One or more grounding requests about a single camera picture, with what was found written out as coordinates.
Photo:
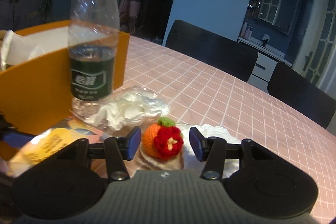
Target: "green crocheted leaf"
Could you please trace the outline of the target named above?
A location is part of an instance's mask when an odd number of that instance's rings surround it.
[[[164,127],[173,127],[175,126],[176,122],[174,122],[172,119],[169,119],[167,117],[161,117],[157,121],[158,125],[164,126]]]

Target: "black chair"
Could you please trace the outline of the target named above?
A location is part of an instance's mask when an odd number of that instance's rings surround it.
[[[336,100],[283,62],[276,65],[267,90],[323,128],[327,128],[334,116]]]
[[[166,47],[247,81],[258,58],[248,45],[206,31],[182,20],[175,20]]]

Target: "white drawer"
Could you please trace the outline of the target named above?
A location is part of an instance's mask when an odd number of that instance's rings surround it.
[[[277,63],[277,61],[274,61],[273,59],[270,59],[259,53],[252,74],[257,75],[265,81],[269,82]]]
[[[267,91],[268,82],[264,81],[263,79],[258,78],[257,76],[251,75],[247,83],[256,87],[257,89],[260,89],[268,93]]]

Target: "red crocheted flower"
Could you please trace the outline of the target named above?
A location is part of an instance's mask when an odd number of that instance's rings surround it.
[[[181,130],[177,127],[161,127],[154,138],[154,145],[162,159],[176,156],[183,145]]]

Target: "dining table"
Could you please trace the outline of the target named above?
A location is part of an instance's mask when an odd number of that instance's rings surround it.
[[[121,89],[135,85],[167,102],[177,123],[223,126],[233,137],[252,139],[300,168],[319,190],[311,215],[320,223],[335,218],[336,137],[300,112],[224,71],[130,37]],[[143,169],[136,159],[126,166]]]

